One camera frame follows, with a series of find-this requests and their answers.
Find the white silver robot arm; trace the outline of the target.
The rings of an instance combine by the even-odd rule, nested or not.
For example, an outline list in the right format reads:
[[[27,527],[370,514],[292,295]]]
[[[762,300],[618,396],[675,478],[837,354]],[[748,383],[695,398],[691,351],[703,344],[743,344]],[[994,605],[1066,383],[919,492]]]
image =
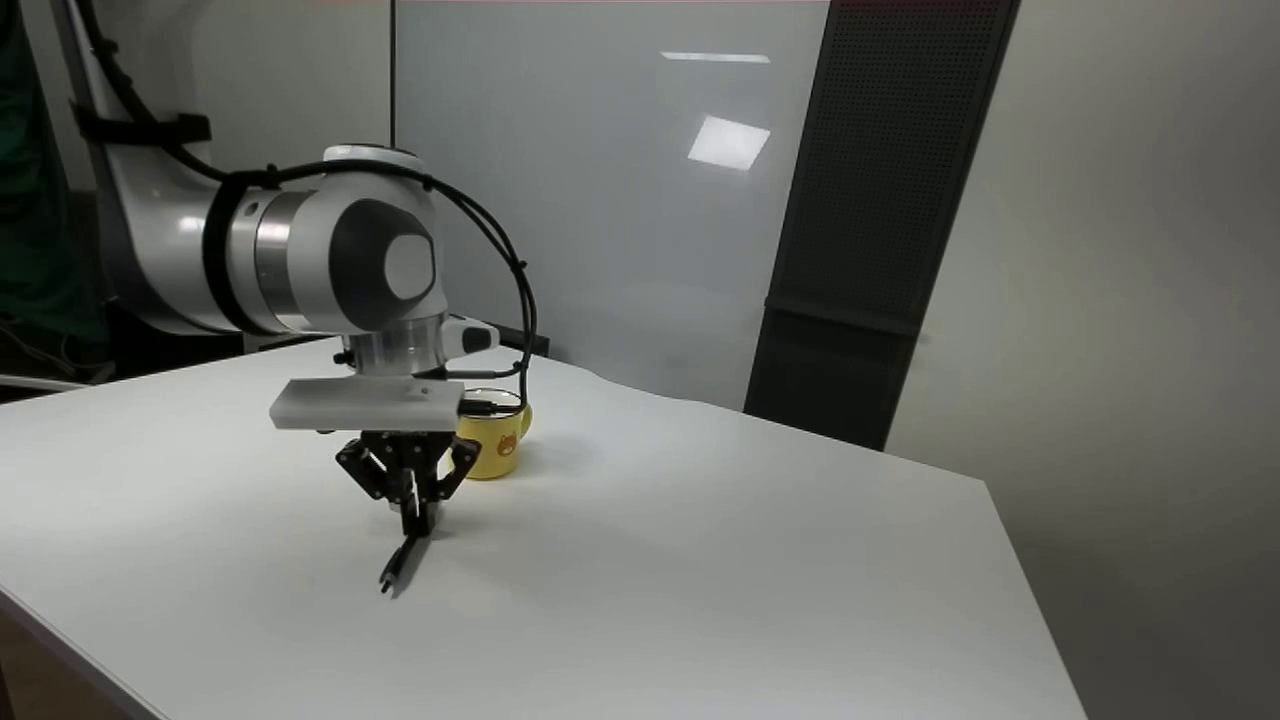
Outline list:
[[[192,107],[168,0],[58,0],[74,107],[103,182],[110,280],[176,334],[331,334],[329,375],[282,386],[271,418],[337,431],[337,463],[423,539],[478,448],[449,365],[493,331],[449,308],[440,182],[386,143],[302,168],[220,168]]]

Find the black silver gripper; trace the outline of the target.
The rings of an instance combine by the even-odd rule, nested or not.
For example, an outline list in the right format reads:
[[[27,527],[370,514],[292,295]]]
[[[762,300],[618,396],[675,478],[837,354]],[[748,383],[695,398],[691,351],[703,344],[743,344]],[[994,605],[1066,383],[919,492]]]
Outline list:
[[[434,531],[440,504],[455,497],[479,460],[478,440],[445,435],[455,427],[464,398],[464,383],[449,375],[449,365],[479,348],[486,323],[459,315],[349,334],[353,371],[287,379],[267,415],[276,427],[359,431],[337,451],[337,463],[373,498],[390,498],[405,531],[416,531],[416,510],[422,531]],[[416,460],[416,504],[395,435],[434,435]]]

